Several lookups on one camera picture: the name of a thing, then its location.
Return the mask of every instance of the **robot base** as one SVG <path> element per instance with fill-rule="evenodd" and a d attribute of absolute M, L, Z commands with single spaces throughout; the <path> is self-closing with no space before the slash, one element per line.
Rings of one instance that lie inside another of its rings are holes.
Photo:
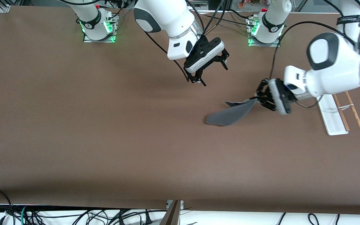
<path fill-rule="evenodd" d="M 256 25 L 256 22 L 253 22 L 249 19 L 245 19 L 245 22 L 247 24 Z M 254 27 L 247 26 L 247 34 L 248 34 L 248 46 L 259 46 L 259 47 L 276 47 L 279 43 L 279 38 L 277 38 L 273 43 L 262 43 L 256 39 L 254 35 L 252 35 L 252 32 L 254 30 Z"/>
<path fill-rule="evenodd" d="M 116 15 L 111 21 L 112 32 L 110 34 L 108 34 L 105 38 L 103 38 L 101 40 L 91 40 L 89 37 L 87 37 L 86 34 L 84 34 L 83 42 L 84 43 L 115 43 L 116 42 L 116 33 L 118 30 L 118 21 L 119 21 L 119 15 Z"/>

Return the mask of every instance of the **metal frame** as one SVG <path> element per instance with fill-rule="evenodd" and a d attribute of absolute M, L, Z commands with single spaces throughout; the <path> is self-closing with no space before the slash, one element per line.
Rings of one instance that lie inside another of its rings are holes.
<path fill-rule="evenodd" d="M 14 5 L 13 3 L 9 0 L 0 0 L 0 13 L 7 13 L 9 11 L 9 6 Z"/>
<path fill-rule="evenodd" d="M 159 225 L 178 225 L 180 210 L 184 207 L 182 200 L 168 200 L 166 205 L 169 205 L 169 209 L 166 211 L 162 221 Z"/>
<path fill-rule="evenodd" d="M 301 3 L 298 5 L 297 9 L 295 10 L 295 12 L 297 12 L 297 13 L 301 12 L 301 10 L 303 9 L 303 7 L 307 3 L 307 1 L 308 0 L 302 0 Z"/>

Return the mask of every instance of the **brown tabletop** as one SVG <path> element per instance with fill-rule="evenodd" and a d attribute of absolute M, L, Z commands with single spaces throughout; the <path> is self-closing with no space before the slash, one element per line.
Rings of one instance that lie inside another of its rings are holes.
<path fill-rule="evenodd" d="M 287 24 L 336 18 L 290 14 Z M 13 203 L 164 208 L 184 199 L 194 210 L 360 213 L 350 110 L 350 134 L 333 137 L 317 108 L 295 104 L 287 116 L 258 106 L 232 127 L 204 124 L 268 77 L 274 48 L 249 47 L 243 25 L 223 21 L 208 35 L 224 41 L 229 70 L 213 64 L 203 87 L 186 82 L 132 11 L 114 44 L 83 43 L 75 20 L 58 7 L 0 14 L 0 189 Z M 287 33 L 274 77 L 287 65 L 308 69 L 306 46 L 325 31 Z M 167 48 L 165 32 L 153 37 Z M 350 94 L 360 116 L 360 88 Z"/>

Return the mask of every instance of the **white floor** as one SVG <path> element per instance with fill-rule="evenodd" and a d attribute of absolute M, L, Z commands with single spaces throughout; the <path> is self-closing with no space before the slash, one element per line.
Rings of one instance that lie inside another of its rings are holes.
<path fill-rule="evenodd" d="M 39 215 L 44 216 L 62 216 L 62 215 L 79 215 L 84 211 L 49 211 L 40 212 Z M 109 217 L 113 217 L 118 210 L 106 211 Z M 271 212 L 214 212 L 214 211 L 182 211 L 180 216 L 180 225 L 190 225 L 196 223 L 196 225 L 277 225 L 281 213 Z M 307 213 L 287 213 L 284 217 L 281 225 L 310 225 L 307 217 Z M 150 217 L 153 221 L 162 219 L 164 212 L 152 212 Z M 316 214 L 320 225 L 334 225 L 336 221 L 335 214 Z M 71 225 L 76 217 L 66 218 L 44 218 L 43 221 L 46 225 Z M 85 225 L 87 216 L 84 216 L 77 225 Z M 142 214 L 143 223 L 145 222 L 145 214 Z M 124 220 L 126 225 L 139 225 L 140 217 L 133 216 Z M 13 224 L 13 219 L 7 216 L 3 225 Z M 339 225 L 360 225 L 360 215 L 341 215 Z M 16 225 L 20 225 L 20 221 L 16 220 Z M 90 225 L 103 225 L 103 222 L 98 220 L 92 220 Z"/>

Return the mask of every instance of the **green led light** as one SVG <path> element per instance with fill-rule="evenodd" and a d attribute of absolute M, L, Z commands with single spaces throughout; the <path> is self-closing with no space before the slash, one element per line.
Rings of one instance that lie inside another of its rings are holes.
<path fill-rule="evenodd" d="M 259 23 L 256 23 L 256 25 L 254 26 L 254 29 L 252 29 L 252 34 L 256 35 L 258 29 L 259 29 Z"/>
<path fill-rule="evenodd" d="M 83 31 L 83 33 L 85 34 L 86 32 L 84 31 L 84 27 L 83 27 L 83 24 L 80 23 L 80 26 L 81 26 L 81 30 Z"/>
<path fill-rule="evenodd" d="M 107 31 L 108 33 L 110 33 L 110 32 L 112 31 L 112 28 L 109 29 L 108 25 L 109 25 L 109 24 L 104 21 L 104 26 L 105 26 L 106 31 Z"/>

